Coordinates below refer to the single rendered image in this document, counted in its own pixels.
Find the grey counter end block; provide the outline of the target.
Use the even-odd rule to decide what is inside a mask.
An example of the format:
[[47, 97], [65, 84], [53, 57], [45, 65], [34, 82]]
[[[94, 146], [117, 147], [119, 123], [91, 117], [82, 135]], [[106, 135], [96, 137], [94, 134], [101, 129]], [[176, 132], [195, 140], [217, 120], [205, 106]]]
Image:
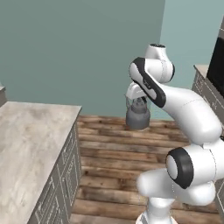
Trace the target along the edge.
[[0, 108], [7, 102], [5, 87], [0, 83]]

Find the grey kettle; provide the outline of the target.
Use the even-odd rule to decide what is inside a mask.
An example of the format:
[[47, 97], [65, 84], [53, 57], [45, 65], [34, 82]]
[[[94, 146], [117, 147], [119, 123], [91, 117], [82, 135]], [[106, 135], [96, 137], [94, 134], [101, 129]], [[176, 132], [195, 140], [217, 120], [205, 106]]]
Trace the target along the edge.
[[132, 103], [126, 98], [126, 108], [126, 125], [131, 130], [144, 130], [149, 127], [151, 113], [144, 96], [134, 99]]

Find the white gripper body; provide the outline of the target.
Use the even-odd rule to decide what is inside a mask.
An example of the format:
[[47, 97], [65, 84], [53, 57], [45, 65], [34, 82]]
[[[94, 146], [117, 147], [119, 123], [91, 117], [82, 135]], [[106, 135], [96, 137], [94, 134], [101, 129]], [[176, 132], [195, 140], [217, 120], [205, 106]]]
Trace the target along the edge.
[[137, 98], [142, 98], [142, 97], [146, 98], [145, 92], [135, 82], [131, 82], [129, 84], [129, 87], [127, 89], [125, 96], [129, 100], [135, 100]]

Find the grey island cupboard run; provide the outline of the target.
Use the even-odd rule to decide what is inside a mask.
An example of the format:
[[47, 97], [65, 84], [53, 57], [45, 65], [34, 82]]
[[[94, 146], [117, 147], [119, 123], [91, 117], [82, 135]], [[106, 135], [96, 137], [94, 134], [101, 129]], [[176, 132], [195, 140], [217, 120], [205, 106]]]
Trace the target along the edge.
[[72, 206], [81, 182], [81, 154], [76, 106], [74, 121], [27, 224], [70, 224]]

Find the black built-in oven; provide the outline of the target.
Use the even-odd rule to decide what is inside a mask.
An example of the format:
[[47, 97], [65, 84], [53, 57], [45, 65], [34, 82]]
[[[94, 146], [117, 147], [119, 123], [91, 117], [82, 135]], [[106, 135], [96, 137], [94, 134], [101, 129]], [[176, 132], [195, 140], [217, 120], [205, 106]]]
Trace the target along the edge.
[[206, 77], [224, 97], [224, 17], [220, 25]]

